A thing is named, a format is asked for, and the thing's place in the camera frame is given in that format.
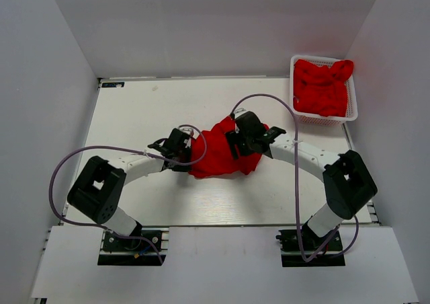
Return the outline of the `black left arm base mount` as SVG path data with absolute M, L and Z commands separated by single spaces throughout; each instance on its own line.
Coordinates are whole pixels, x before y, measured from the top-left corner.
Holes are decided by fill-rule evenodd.
M 161 259 L 167 256 L 169 243 L 168 228 L 143 229 L 141 236 L 149 239 Z M 110 231 L 103 234 L 98 255 L 98 266 L 161 266 L 162 262 L 150 246 L 143 240 L 127 240 L 115 237 Z

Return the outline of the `red t-shirt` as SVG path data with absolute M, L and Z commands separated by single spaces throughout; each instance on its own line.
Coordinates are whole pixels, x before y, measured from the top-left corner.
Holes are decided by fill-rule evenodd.
M 195 178 L 202 179 L 235 172 L 248 175 L 255 171 L 261 159 L 260 154 L 254 153 L 233 159 L 225 134 L 234 129 L 234 120 L 227 116 L 216 123 L 211 130 L 203 130 L 202 134 L 207 142 L 206 154 L 201 161 L 191 166 L 188 173 Z

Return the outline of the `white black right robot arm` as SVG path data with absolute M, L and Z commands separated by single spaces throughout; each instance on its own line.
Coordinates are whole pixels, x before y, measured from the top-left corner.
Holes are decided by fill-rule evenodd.
M 226 139 L 234 159 L 254 154 L 298 166 L 318 178 L 325 204 L 300 228 L 302 239 L 318 245 L 345 220 L 350 220 L 377 194 L 377 186 L 360 154 L 336 154 L 300 141 L 284 129 L 266 129 L 254 112 L 232 114 L 234 129 Z

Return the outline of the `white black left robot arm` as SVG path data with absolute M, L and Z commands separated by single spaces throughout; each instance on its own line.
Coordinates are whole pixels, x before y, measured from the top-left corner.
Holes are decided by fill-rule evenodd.
M 125 185 L 166 169 L 186 172 L 191 161 L 193 130 L 174 128 L 167 139 L 159 139 L 148 147 L 160 155 L 131 154 L 117 159 L 91 157 L 67 196 L 67 202 L 95 224 L 123 236 L 141 236 L 142 225 L 119 206 Z

